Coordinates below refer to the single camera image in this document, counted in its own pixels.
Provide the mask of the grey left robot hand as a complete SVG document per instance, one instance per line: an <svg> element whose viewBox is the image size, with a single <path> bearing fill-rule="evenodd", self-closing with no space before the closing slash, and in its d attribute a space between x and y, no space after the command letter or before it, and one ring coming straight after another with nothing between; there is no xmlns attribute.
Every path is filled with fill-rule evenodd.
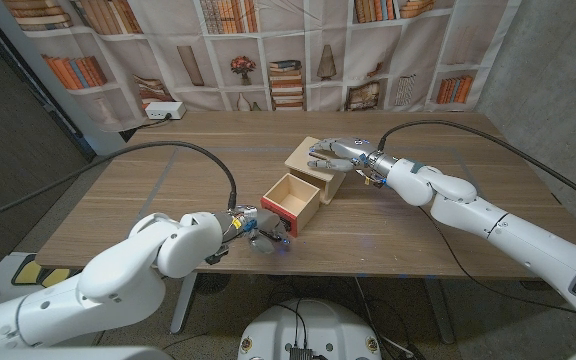
<svg viewBox="0 0 576 360"><path fill-rule="evenodd" d="M271 254L279 245L289 243L288 234L279 215L252 205L238 205L232 210L215 213L221 226L222 247L237 239L245 239L253 252Z"/></svg>

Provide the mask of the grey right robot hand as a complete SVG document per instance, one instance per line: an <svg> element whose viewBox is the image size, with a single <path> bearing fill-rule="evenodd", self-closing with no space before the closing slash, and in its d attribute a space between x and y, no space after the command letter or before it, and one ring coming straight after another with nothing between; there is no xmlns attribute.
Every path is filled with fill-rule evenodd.
<svg viewBox="0 0 576 360"><path fill-rule="evenodd" d="M368 140L357 137L326 138L317 141L309 149L316 160L307 162L310 168L325 168L340 172L356 171L369 183L381 188L397 161L377 149Z"/></svg>

